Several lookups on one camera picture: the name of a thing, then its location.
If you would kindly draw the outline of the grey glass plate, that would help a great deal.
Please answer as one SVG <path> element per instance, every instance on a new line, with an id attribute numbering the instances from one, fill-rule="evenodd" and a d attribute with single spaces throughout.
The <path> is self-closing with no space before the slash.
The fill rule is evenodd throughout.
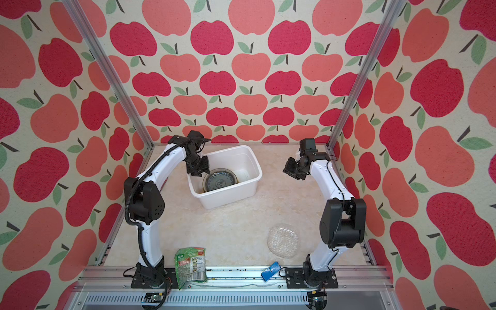
<path id="1" fill-rule="evenodd" d="M 235 173 L 229 169 L 213 169 L 207 174 L 202 183 L 204 192 L 216 191 L 225 187 L 230 187 L 238 183 Z"/>

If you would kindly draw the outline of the clear textured glass plate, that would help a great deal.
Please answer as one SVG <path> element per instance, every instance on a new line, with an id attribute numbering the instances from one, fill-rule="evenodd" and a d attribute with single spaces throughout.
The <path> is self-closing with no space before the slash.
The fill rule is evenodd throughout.
<path id="1" fill-rule="evenodd" d="M 295 257 L 300 248 L 300 236 L 297 229 L 286 223 L 272 226 L 267 235 L 269 250 L 281 258 Z"/>

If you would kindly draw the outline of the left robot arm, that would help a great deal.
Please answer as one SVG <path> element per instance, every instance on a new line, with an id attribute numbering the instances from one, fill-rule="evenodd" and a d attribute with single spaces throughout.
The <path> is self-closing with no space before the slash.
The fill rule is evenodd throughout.
<path id="1" fill-rule="evenodd" d="M 136 266 L 137 277 L 151 280 L 156 286 L 168 282 L 164 256 L 158 244 L 159 232 L 154 226 L 165 210 L 161 188 L 182 162 L 186 163 L 186 172 L 190 176 L 209 174 L 209 159 L 201 155 L 205 143 L 209 141 L 195 130 L 186 137 L 173 136 L 165 151 L 150 167 L 124 182 L 125 221 L 138 232 L 140 258 Z"/>

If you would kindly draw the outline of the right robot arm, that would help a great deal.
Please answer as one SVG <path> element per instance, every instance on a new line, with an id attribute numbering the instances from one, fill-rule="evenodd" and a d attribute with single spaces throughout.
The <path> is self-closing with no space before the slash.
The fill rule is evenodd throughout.
<path id="1" fill-rule="evenodd" d="M 283 172 L 296 180 L 311 176 L 326 200 L 319 223 L 321 241 L 303 264 L 308 282 L 324 279 L 343 253 L 363 242 L 366 203 L 346 189 L 330 158 L 320 153 L 304 155 L 298 160 L 290 157 Z"/>

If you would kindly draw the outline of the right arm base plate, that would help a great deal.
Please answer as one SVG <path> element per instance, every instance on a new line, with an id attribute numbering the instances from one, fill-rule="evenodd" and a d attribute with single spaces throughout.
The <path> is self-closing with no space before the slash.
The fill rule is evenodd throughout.
<path id="1" fill-rule="evenodd" d="M 288 289 L 337 289 L 335 270 L 314 271 L 312 269 L 283 268 L 283 279 Z"/>

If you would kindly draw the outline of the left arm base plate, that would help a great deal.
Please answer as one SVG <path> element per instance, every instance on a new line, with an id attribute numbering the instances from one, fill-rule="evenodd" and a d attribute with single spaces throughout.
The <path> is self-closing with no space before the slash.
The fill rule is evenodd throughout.
<path id="1" fill-rule="evenodd" d="M 148 271 L 146 267 L 141 267 L 135 271 L 130 287 L 133 289 L 163 289 L 165 284 L 170 285 L 173 289 L 178 289 L 178 280 L 174 268 L 166 267 L 164 269 L 166 281 L 153 272 Z"/>

